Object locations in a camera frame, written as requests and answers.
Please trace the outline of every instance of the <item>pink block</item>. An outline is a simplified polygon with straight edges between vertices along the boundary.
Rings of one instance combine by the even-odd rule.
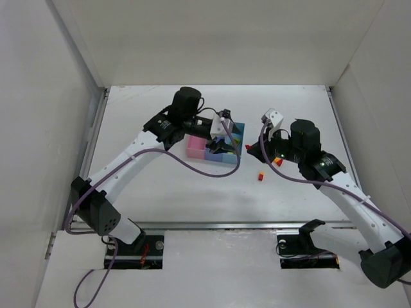
[[[188,138],[188,145],[186,149],[187,157],[204,159],[206,150],[206,140],[190,136]]]

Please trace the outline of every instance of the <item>cable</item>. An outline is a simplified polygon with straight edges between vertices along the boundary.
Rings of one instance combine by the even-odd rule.
[[[306,255],[306,256],[301,257],[301,258],[295,258],[296,256],[298,256],[298,255],[300,255],[300,254],[298,253],[297,255],[287,255],[287,256],[281,255],[281,254],[279,253],[279,249],[278,249],[278,248],[279,248],[279,244],[277,244],[277,245],[275,246],[275,253],[276,253],[276,254],[278,254],[280,257],[283,257],[283,258],[286,258],[286,259],[290,259],[290,260],[292,260],[292,261],[302,261],[302,260],[311,259],[311,258],[315,258],[315,257],[320,257],[321,255],[326,255],[326,254],[332,253],[332,252],[319,252],[319,253],[316,253],[316,254],[314,254],[314,255]]]
[[[200,114],[200,113],[202,113],[202,112],[205,111],[205,110],[212,110],[212,111],[214,111],[216,114],[218,114],[218,112],[217,112],[214,108],[205,107],[205,108],[203,108],[203,109],[201,109],[201,110],[198,110],[197,115]]]
[[[355,200],[357,200],[358,202],[361,202],[361,204],[363,204],[365,207],[367,207],[369,210],[371,210],[372,212],[376,213],[377,215],[380,215],[382,218],[384,218],[385,220],[387,220],[391,225],[393,225],[394,227],[396,227],[403,235],[404,237],[406,237],[409,241],[411,241],[411,235],[396,221],[394,221],[391,217],[389,217],[388,215],[386,215],[385,213],[383,213],[382,211],[378,210],[377,208],[373,207],[371,204],[367,203],[366,201],[363,201],[361,197],[357,196],[355,193],[344,189],[340,186],[331,184],[331,183],[327,183],[327,182],[320,182],[320,181],[311,181],[311,180],[302,180],[300,178],[292,178],[288,175],[285,175],[283,173],[281,173],[280,171],[278,171],[271,163],[271,161],[268,159],[268,155],[265,151],[265,147],[264,147],[264,131],[267,128],[267,126],[271,123],[270,120],[266,121],[266,123],[264,123],[263,127],[261,128],[260,131],[260,135],[259,135],[259,145],[261,148],[261,152],[263,153],[265,162],[267,163],[267,165],[271,168],[272,171],[274,171],[275,173],[277,173],[277,175],[279,175],[282,178],[285,178],[286,180],[295,182],[295,183],[302,183],[302,184],[311,184],[311,185],[320,185],[320,186],[326,186],[326,187],[330,187],[333,189],[336,189],[338,191],[342,191],[343,193],[346,193],[347,195],[349,195],[350,197],[354,198]],[[399,279],[398,281],[400,281],[403,284],[410,284],[411,282],[407,282],[404,281],[402,279]]]
[[[143,270],[144,264],[146,263],[146,258],[148,255],[148,252],[150,251],[150,247],[148,243],[146,243],[146,246],[144,246],[144,254],[141,256],[140,263],[141,263],[141,269]]]
[[[402,283],[402,284],[406,284],[408,286],[411,286],[411,282],[406,281],[406,280],[402,280],[402,279],[397,279],[398,282]]]
[[[284,130],[284,129],[279,129],[279,130],[277,130],[278,132],[286,132],[287,133],[287,135],[288,135],[288,138],[290,138],[290,133],[287,131],[287,130]]]
[[[275,253],[278,254],[280,257],[283,257],[283,258],[293,258],[293,257],[298,256],[298,254],[297,254],[297,255],[289,255],[289,256],[281,255],[281,254],[280,254],[280,251],[279,251],[279,244],[277,244],[277,245],[275,246]]]
[[[204,103],[206,102],[206,100],[205,100],[204,98],[200,98],[200,99],[202,99],[202,100],[203,100],[203,103],[201,104],[201,106],[199,106],[199,107],[197,108],[197,112],[199,112],[199,111],[200,111],[200,109],[201,109],[201,108],[203,108]]]
[[[104,281],[105,281],[105,279],[107,278],[107,275],[110,273],[110,270],[111,270],[111,268],[112,268],[113,265],[114,265],[114,260],[116,259],[117,253],[118,253],[118,243],[117,243],[117,240],[116,240],[115,237],[110,237],[110,238],[113,240],[113,243],[114,243],[113,258],[111,259],[110,264],[109,264],[109,266],[107,267],[107,271],[105,272],[103,279],[101,280],[100,284],[98,285],[96,292],[95,292],[94,295],[92,296],[90,302],[89,302],[86,306],[84,306],[83,308],[88,308],[88,307],[91,306],[91,304],[93,303],[93,301],[96,299],[97,294],[100,292],[100,289],[101,289],[101,287],[103,286]],[[84,281],[84,280],[87,278],[87,276],[89,276],[93,271],[95,271],[95,269],[91,269],[90,271],[88,271],[87,274],[84,275],[84,277],[80,280],[80,282],[79,282],[78,285],[76,286],[76,290],[74,291],[74,296],[73,296],[73,303],[74,303],[74,306],[75,306],[76,308],[80,308],[80,306],[77,305],[77,292],[78,292],[80,286],[82,285],[83,281]]]
[[[168,156],[170,156],[171,158],[174,158],[177,162],[179,162],[180,164],[182,164],[183,166],[186,166],[188,169],[200,174],[200,175],[204,175],[204,176],[208,176],[211,178],[224,178],[226,176],[232,175],[234,172],[236,172],[238,170],[238,168],[240,167],[240,152],[238,151],[238,147],[237,144],[234,141],[234,137],[232,136],[232,133],[229,131],[227,125],[224,123],[224,121],[221,121],[221,124],[225,130],[225,132],[227,133],[228,137],[230,138],[230,141],[232,142],[232,145],[234,146],[234,150],[236,152],[236,156],[237,156],[237,164],[236,167],[234,167],[234,169],[232,169],[231,171],[224,173],[222,175],[213,175],[210,173],[206,173],[203,172],[201,170],[198,170],[196,168],[194,168],[193,166],[190,166],[189,164],[187,164],[186,162],[184,162],[183,160],[181,160],[180,158],[178,158],[176,155],[166,151],[166,150],[161,150],[161,149],[145,149],[145,150],[141,150],[138,151],[136,154],[132,155],[130,158],[126,159],[124,162],[122,162],[120,165],[118,165],[117,167],[115,167],[111,172],[107,173],[100,181],[98,181],[97,183],[95,183],[88,191],[85,192],[85,194],[83,194],[78,201],[73,205],[73,207],[71,208],[71,211],[69,212],[69,214],[67,215],[66,221],[64,223],[64,230],[71,235],[82,235],[82,234],[95,234],[94,231],[80,231],[80,232],[73,232],[70,230],[70,224],[73,220],[73,217],[76,213],[76,211],[78,210],[78,208],[80,207],[80,205],[83,203],[83,201],[94,191],[96,190],[97,187],[99,187],[102,183],[104,183],[106,180],[108,180],[110,177],[112,177],[113,175],[115,175],[121,168],[123,168],[124,166],[126,166],[128,163],[130,163],[131,161],[133,161],[137,156],[140,156],[142,154],[145,153],[149,153],[149,152],[157,152],[157,153],[162,153],[162,154],[166,154]],[[104,274],[103,279],[100,282],[100,285],[98,286],[95,294],[93,295],[93,297],[91,298],[91,301],[84,307],[84,308],[88,308],[90,307],[90,305],[93,303],[93,301],[96,299],[97,294],[99,293],[105,279],[107,278],[107,275],[109,274],[114,261],[116,259],[117,253],[118,253],[118,243],[116,241],[116,239],[114,237],[109,236],[113,241],[114,241],[114,245],[115,245],[115,250],[114,250],[114,254],[113,254],[113,258],[107,268],[106,273]],[[78,283],[77,287],[76,287],[76,291],[74,292],[74,306],[76,308],[79,308],[79,306],[77,305],[77,300],[76,300],[76,296],[77,296],[77,291],[80,288],[82,282],[84,281],[84,279],[89,276],[92,272],[94,271],[94,269],[90,270],[87,274],[85,274],[85,276],[81,279],[81,281]]]
[[[106,245],[112,244],[112,243],[110,243],[110,242],[104,241],[104,237],[103,237],[103,236],[101,237],[101,242],[102,242],[103,244],[106,244]]]
[[[137,264],[141,264],[141,260],[140,259],[138,259],[138,260],[123,260],[123,259],[118,259],[118,260],[116,260],[116,264],[117,263],[137,263]]]

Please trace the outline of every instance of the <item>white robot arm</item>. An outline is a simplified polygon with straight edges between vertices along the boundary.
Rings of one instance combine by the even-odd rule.
[[[313,184],[342,210],[362,234],[362,237],[354,238],[315,219],[299,229],[298,237],[294,235],[291,244],[306,255],[327,250],[353,261],[371,282],[382,288],[409,272],[411,237],[408,232],[369,201],[369,196],[358,188],[334,155],[321,150],[318,128],[311,121],[297,119],[291,124],[288,138],[284,139],[280,129],[283,117],[278,111],[270,109],[262,121],[264,125],[259,142],[247,152],[269,164],[285,179]],[[271,164],[276,157],[298,164],[305,180],[281,174]]]
[[[132,250],[138,251],[144,241],[144,231],[130,219],[122,216],[113,206],[128,183],[161,154],[167,153],[179,160],[168,153],[168,150],[181,141],[185,134],[207,139],[206,146],[211,153],[236,150],[223,139],[218,140],[219,137],[231,132],[239,132],[231,120],[230,110],[223,110],[212,119],[200,117],[198,114],[201,109],[198,104],[201,99],[199,91],[189,87],[181,88],[175,94],[173,103],[150,119],[144,125],[143,131],[111,163],[87,180],[80,177],[74,179],[71,184],[71,198],[74,204],[71,213],[82,218],[98,235],[115,237],[131,245]],[[68,217],[66,220],[67,231],[71,218]]]

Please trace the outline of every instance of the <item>white table surface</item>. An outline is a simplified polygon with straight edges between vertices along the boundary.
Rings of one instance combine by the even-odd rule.
[[[331,103],[324,86],[196,85],[206,107],[231,109],[245,123],[244,144],[258,140],[261,116],[271,107],[284,115],[289,130],[295,118],[309,119],[321,132],[324,150],[336,155],[351,172]],[[118,155],[145,122],[171,104],[179,86],[112,87],[92,158],[90,175]],[[210,111],[203,116],[212,116]],[[184,140],[171,152],[210,173],[225,173],[233,165],[186,158]],[[297,166],[284,162],[280,170],[301,177]],[[265,172],[262,182],[257,180]],[[121,193],[115,207],[134,221],[291,222],[347,220],[339,208],[311,185],[295,184],[275,175],[245,153],[241,167],[228,178],[198,175],[165,155],[148,165]]]
[[[164,244],[162,270],[110,272],[91,307],[409,307],[399,282],[380,289],[344,259],[340,270],[281,270],[273,231],[167,231]],[[59,232],[36,308],[72,308],[75,287],[90,269],[103,267],[104,254],[97,235]],[[80,307],[89,302],[104,272],[85,279]]]

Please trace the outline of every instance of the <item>purple cable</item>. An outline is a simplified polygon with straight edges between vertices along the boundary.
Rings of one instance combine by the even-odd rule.
[[[348,194],[350,197],[354,198],[355,200],[357,200],[358,202],[361,202],[365,207],[367,207],[369,210],[373,211],[374,213],[376,213],[377,215],[380,215],[382,218],[384,218],[385,220],[387,220],[391,225],[393,225],[394,227],[396,227],[399,231],[401,231],[401,233],[408,239],[411,241],[411,235],[407,232],[407,230],[405,230],[401,225],[399,225],[399,223],[397,223],[396,221],[394,221],[391,217],[389,217],[388,215],[386,215],[385,213],[383,213],[382,211],[376,209],[375,207],[373,207],[371,204],[367,203],[367,202],[363,202],[363,200],[361,199],[361,197],[357,196],[355,193],[344,189],[340,186],[337,185],[333,185],[331,183],[327,183],[327,182],[320,182],[320,181],[309,181],[309,180],[302,180],[299,178],[292,178],[290,176],[287,176],[283,173],[281,173],[280,171],[278,171],[271,163],[271,161],[268,159],[268,155],[265,151],[265,147],[264,147],[264,131],[267,128],[267,126],[271,123],[270,120],[268,120],[266,123],[264,123],[263,127],[261,128],[260,131],[260,135],[259,135],[259,145],[261,147],[261,151],[263,152],[263,156],[265,159],[265,162],[267,163],[267,165],[270,166],[271,170],[274,171],[275,173],[277,173],[277,175],[279,175],[282,178],[285,178],[286,180],[292,181],[292,182],[296,182],[296,183],[302,183],[302,184],[312,184],[312,185],[320,185],[320,186],[327,186],[330,188],[334,188],[338,191],[342,191],[343,193]],[[411,282],[407,282],[404,281],[402,279],[398,279],[399,282],[403,283],[403,284],[408,284],[411,286]]]
[[[193,166],[190,166],[189,164],[187,164],[186,162],[184,162],[183,160],[181,160],[180,158],[178,158],[177,156],[175,156],[172,153],[167,152],[166,150],[161,150],[161,149],[145,149],[145,150],[141,150],[138,151],[136,154],[134,154],[132,157],[126,159],[124,162],[122,162],[120,165],[118,165],[117,167],[115,167],[112,171],[110,171],[109,173],[107,173],[100,181],[98,181],[97,183],[95,183],[88,191],[85,192],[85,194],[83,196],[81,196],[81,198],[78,199],[78,201],[73,205],[73,208],[71,209],[71,211],[69,212],[69,214],[67,215],[67,219],[64,223],[64,230],[68,233],[68,234],[72,234],[72,235],[82,235],[82,234],[94,234],[94,231],[80,231],[80,232],[73,232],[70,230],[70,224],[73,220],[73,217],[75,215],[75,212],[77,211],[77,209],[80,207],[80,205],[83,203],[83,201],[97,188],[99,187],[102,183],[104,183],[105,181],[107,181],[110,177],[112,177],[113,175],[115,175],[121,168],[123,168],[124,166],[126,166],[128,163],[130,163],[131,161],[133,161],[137,156],[140,156],[144,153],[149,153],[149,152],[158,152],[158,153],[162,153],[162,154],[166,154],[172,158],[174,158],[177,162],[179,162],[180,164],[182,164],[183,166],[186,166],[188,169],[199,173],[201,175],[204,176],[208,176],[211,178],[223,178],[229,175],[232,175],[234,172],[236,172],[238,170],[238,168],[240,167],[240,152],[238,151],[238,147],[237,144],[234,140],[234,137],[232,136],[231,132],[229,131],[227,125],[222,121],[221,124],[223,125],[223,128],[225,130],[225,132],[227,133],[228,137],[230,138],[230,141],[232,143],[232,145],[234,146],[235,152],[236,152],[236,156],[237,156],[237,164],[236,167],[229,171],[228,173],[224,173],[222,175],[212,175],[210,173],[206,173],[203,172],[201,170],[198,170],[196,168],[194,168]],[[105,279],[107,278],[107,275],[109,274],[110,270],[112,269],[112,266],[114,264],[117,252],[118,252],[118,244],[117,241],[114,237],[110,237],[111,239],[113,239],[114,241],[114,245],[116,246],[115,250],[114,250],[114,254],[113,254],[113,258],[110,261],[110,264],[107,268],[107,271],[103,277],[103,279],[101,280],[99,286],[97,287],[97,290],[95,292],[95,294],[93,295],[93,297],[91,298],[90,302],[84,307],[84,308],[88,308],[90,307],[90,305],[93,303],[93,301],[96,299],[97,294],[100,292],[101,287],[103,286],[103,283],[105,281]],[[92,272],[94,271],[94,269],[90,270],[87,274],[85,274],[85,276],[81,279],[81,281],[78,283],[77,287],[76,287],[76,291],[74,292],[74,306],[76,308],[79,308],[79,306],[77,305],[77,301],[76,301],[76,297],[77,297],[77,292],[78,289],[80,288],[82,282],[85,280],[85,278],[87,276],[89,276]]]
[[[89,302],[86,306],[84,306],[83,308],[88,308],[88,307],[90,307],[90,305],[91,305],[91,304],[93,303],[93,301],[96,299],[98,293],[100,292],[101,287],[102,287],[103,284],[104,284],[105,279],[107,278],[107,275],[109,274],[111,268],[112,268],[113,265],[114,265],[114,260],[116,259],[117,253],[118,253],[118,243],[117,243],[117,240],[116,240],[115,237],[110,237],[110,238],[111,238],[111,239],[113,240],[113,242],[114,242],[114,253],[113,253],[113,257],[112,257],[112,259],[111,259],[111,261],[110,261],[109,266],[107,267],[107,271],[105,272],[103,279],[101,280],[100,284],[99,284],[98,287],[97,287],[96,292],[95,292],[94,295],[92,296],[90,302]],[[87,274],[84,275],[84,277],[80,280],[80,282],[79,282],[78,285],[76,286],[76,290],[74,291],[74,296],[73,296],[73,303],[74,303],[75,308],[80,308],[80,306],[77,305],[77,292],[78,292],[80,286],[82,285],[83,281],[84,281],[84,280],[87,278],[87,276],[89,276],[93,271],[95,271],[95,269],[91,269],[90,271],[88,271]]]
[[[291,260],[291,261],[303,261],[303,260],[308,260],[308,259],[312,259],[315,257],[319,257],[320,255],[327,255],[329,253],[332,253],[332,252],[319,252],[319,253],[316,253],[315,255],[306,255],[305,257],[301,257],[301,258],[287,258],[287,257],[283,257],[283,258],[287,260]]]

